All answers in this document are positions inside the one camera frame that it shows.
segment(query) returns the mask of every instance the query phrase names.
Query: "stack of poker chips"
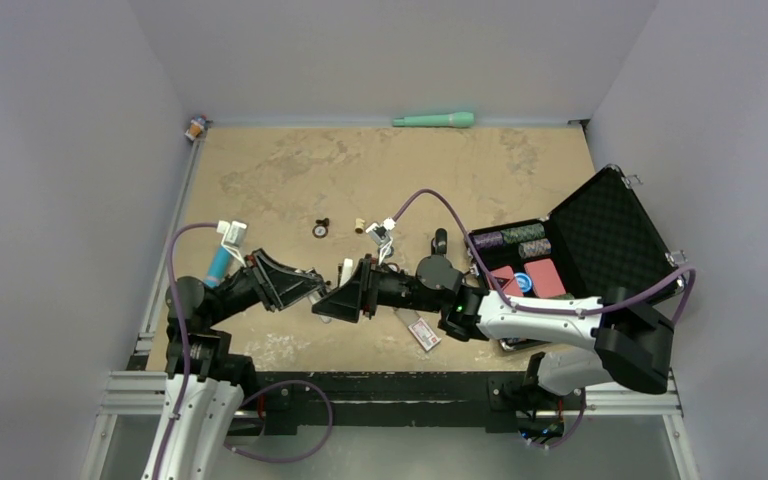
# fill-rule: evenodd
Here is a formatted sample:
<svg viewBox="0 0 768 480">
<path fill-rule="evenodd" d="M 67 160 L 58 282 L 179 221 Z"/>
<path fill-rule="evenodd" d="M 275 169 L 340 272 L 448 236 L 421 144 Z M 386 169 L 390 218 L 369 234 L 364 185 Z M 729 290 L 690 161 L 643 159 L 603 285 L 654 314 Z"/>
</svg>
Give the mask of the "stack of poker chips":
<svg viewBox="0 0 768 480">
<path fill-rule="evenodd" d="M 535 223 L 522 227 L 508 228 L 498 232 L 484 233 L 472 237 L 475 248 L 478 250 L 489 250 L 505 245 L 517 245 L 531 240 L 537 240 L 546 236 L 543 225 Z"/>
<path fill-rule="evenodd" d="M 549 240 L 541 238 L 540 240 L 520 243 L 517 249 L 519 250 L 520 258 L 525 260 L 527 258 L 549 255 L 552 253 L 552 244 L 549 243 Z"/>
<path fill-rule="evenodd" d="M 505 240 L 502 238 L 502 232 L 492 232 L 472 237 L 472 243 L 478 250 L 488 250 L 504 246 Z"/>
<path fill-rule="evenodd" d="M 543 230 L 543 225 L 540 223 L 508 228 L 500 233 L 502 234 L 502 239 L 505 240 L 505 245 L 516 245 L 517 243 L 537 240 L 546 236 L 546 231 Z"/>
</svg>

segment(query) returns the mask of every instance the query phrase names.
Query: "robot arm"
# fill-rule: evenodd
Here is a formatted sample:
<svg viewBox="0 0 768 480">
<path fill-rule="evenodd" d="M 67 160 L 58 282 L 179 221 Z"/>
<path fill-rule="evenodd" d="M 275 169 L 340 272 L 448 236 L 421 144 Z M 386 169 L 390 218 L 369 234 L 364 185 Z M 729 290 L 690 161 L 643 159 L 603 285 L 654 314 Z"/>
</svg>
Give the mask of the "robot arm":
<svg viewBox="0 0 768 480">
<path fill-rule="evenodd" d="M 392 248 L 392 241 L 387 248 Z M 530 383 L 553 395 L 611 380 L 643 393 L 666 391 L 673 326 L 651 306 L 638 304 L 601 315 L 526 313 L 507 306 L 495 291 L 466 285 L 464 277 L 433 250 L 419 262 L 416 275 L 395 272 L 367 255 L 351 278 L 325 295 L 312 311 L 349 322 L 357 322 L 361 314 L 371 318 L 379 305 L 439 312 L 439 328 L 461 341 L 525 337 L 576 347 L 531 360 L 529 372 L 536 378 Z M 584 312 L 631 296 L 615 288 L 601 298 L 511 300 Z"/>
<path fill-rule="evenodd" d="M 156 478 L 161 479 L 210 478 L 244 392 L 259 390 L 252 359 L 230 354 L 231 335 L 213 330 L 213 326 L 258 303 L 278 311 L 312 293 L 325 292 L 325 281 L 313 270 L 303 272 L 282 265 L 260 249 L 240 258 L 243 266 L 216 287 L 194 277 L 176 281 L 190 349 L 183 350 L 178 317 L 170 308 L 166 399 L 142 478 L 155 478 L 155 468 Z M 167 304 L 171 307 L 169 293 Z M 187 381 L 184 355 L 190 356 L 191 363 Z M 183 401 L 176 413 L 182 390 Z"/>
</svg>

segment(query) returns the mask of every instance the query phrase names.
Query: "tan work surface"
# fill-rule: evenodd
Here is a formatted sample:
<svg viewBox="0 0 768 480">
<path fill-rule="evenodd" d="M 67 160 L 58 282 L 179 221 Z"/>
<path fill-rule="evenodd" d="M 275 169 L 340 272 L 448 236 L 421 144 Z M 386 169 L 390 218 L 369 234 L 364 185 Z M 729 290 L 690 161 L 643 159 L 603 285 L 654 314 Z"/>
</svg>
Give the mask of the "tan work surface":
<svg viewBox="0 0 768 480">
<path fill-rule="evenodd" d="M 316 268 L 336 285 L 344 258 L 376 253 L 368 235 L 354 232 L 355 218 L 380 222 L 420 188 L 440 192 L 468 229 L 478 229 L 544 216 L 593 173 L 579 128 L 214 128 L 185 218 L 244 221 L 245 252 L 263 248 L 285 265 Z M 311 230 L 323 217 L 331 220 L 329 233 L 316 239 Z M 428 195 L 398 222 L 393 259 L 414 271 L 439 227 L 449 232 L 448 258 L 466 271 L 462 235 Z M 219 239 L 206 229 L 184 234 L 176 274 L 204 278 Z M 307 299 L 277 313 L 258 305 L 217 329 L 232 334 L 231 352 L 252 356 L 260 371 L 520 370 L 533 353 L 506 353 L 495 341 L 459 342 L 439 330 L 442 343 L 425 353 L 389 307 L 357 324 L 325 324 L 310 307 Z M 163 315 L 149 370 L 165 365 Z M 437 316 L 424 317 L 436 330 Z"/>
</svg>

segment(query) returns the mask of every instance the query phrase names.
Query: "black case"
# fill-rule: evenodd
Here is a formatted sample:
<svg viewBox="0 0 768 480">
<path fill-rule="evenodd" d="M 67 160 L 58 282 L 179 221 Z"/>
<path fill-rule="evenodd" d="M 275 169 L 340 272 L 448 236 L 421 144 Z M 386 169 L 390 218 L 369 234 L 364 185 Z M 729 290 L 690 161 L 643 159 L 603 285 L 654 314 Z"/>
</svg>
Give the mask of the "black case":
<svg viewBox="0 0 768 480">
<path fill-rule="evenodd" d="M 522 260 L 517 245 L 479 252 L 492 271 L 509 265 L 525 272 L 524 263 L 551 258 L 558 275 L 576 298 L 603 296 L 610 287 L 639 293 L 677 267 L 661 235 L 616 165 L 608 165 L 570 195 L 546 218 L 509 223 L 470 232 L 475 235 L 542 223 L 552 244 L 550 255 Z M 486 287 L 486 279 L 479 275 Z M 681 291 L 675 282 L 649 301 L 658 303 Z"/>
</svg>

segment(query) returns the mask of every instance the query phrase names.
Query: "white clip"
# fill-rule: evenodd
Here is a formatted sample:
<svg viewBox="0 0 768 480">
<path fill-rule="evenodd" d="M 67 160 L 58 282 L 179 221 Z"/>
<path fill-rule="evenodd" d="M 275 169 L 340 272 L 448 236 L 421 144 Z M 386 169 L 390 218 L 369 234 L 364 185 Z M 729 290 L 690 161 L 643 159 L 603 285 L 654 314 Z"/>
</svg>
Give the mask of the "white clip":
<svg viewBox="0 0 768 480">
<path fill-rule="evenodd" d="M 385 258 L 393 254 L 393 237 L 390 236 L 390 231 L 395 227 L 396 222 L 392 218 L 384 220 L 381 225 L 373 223 L 366 227 L 366 233 L 378 245 L 379 262 L 383 262 Z"/>
<path fill-rule="evenodd" d="M 248 225 L 243 222 L 233 220 L 231 222 L 220 221 L 216 226 L 216 231 L 222 234 L 222 241 L 219 245 L 228 251 L 238 262 L 245 265 L 241 248 L 243 240 L 246 238 Z"/>
</svg>

